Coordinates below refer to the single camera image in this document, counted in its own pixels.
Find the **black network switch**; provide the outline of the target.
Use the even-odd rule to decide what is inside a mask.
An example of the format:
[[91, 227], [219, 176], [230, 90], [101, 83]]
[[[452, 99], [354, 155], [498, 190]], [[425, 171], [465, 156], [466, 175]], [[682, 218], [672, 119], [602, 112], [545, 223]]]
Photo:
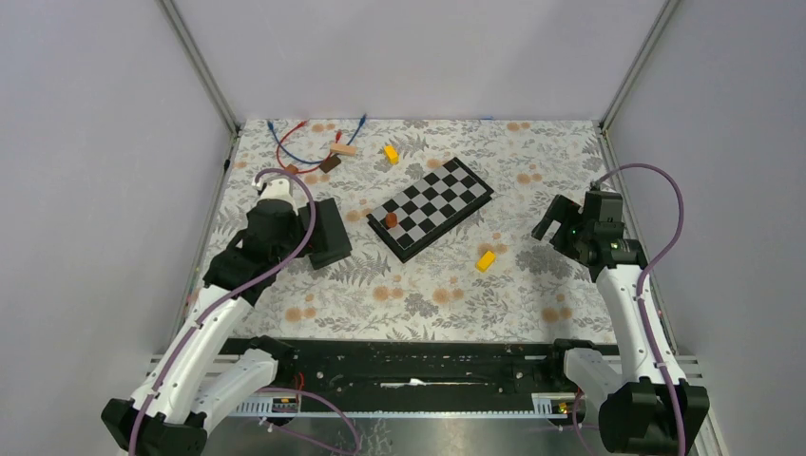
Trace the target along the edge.
[[316, 224], [298, 257], [308, 257], [314, 270], [349, 257], [353, 247], [334, 198], [316, 201]]

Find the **black white chessboard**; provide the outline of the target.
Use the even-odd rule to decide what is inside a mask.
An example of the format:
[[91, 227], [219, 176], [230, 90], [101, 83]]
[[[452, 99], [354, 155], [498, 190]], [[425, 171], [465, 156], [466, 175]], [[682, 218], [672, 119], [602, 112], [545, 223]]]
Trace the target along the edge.
[[[493, 189], [457, 158], [377, 206], [368, 225], [403, 263], [418, 255], [453, 227], [491, 201]], [[395, 213], [388, 229], [384, 218]]]

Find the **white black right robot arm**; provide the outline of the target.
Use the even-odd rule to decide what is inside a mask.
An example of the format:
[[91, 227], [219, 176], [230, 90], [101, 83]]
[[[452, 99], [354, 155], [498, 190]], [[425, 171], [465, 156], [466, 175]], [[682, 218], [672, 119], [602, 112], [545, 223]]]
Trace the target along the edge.
[[616, 336], [621, 368], [614, 370], [590, 342], [558, 340], [560, 356], [545, 366], [555, 390], [575, 385], [597, 413], [611, 453], [685, 455], [710, 409], [706, 388], [692, 384], [665, 339], [648, 289], [648, 262], [636, 239], [624, 235], [623, 199], [589, 190], [583, 203], [557, 195], [532, 229], [583, 265], [602, 296]]

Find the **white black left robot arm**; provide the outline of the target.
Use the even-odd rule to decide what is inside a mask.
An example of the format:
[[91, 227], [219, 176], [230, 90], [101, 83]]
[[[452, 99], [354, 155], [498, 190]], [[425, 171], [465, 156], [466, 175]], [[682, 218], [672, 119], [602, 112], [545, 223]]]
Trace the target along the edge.
[[203, 286], [157, 367], [127, 399], [111, 399], [102, 421], [127, 455], [200, 455], [218, 424], [263, 386], [284, 390], [295, 366], [278, 345], [247, 350], [212, 384], [202, 383], [238, 321], [279, 271], [309, 246], [314, 201], [297, 208], [286, 197], [262, 198], [247, 225], [213, 257]]

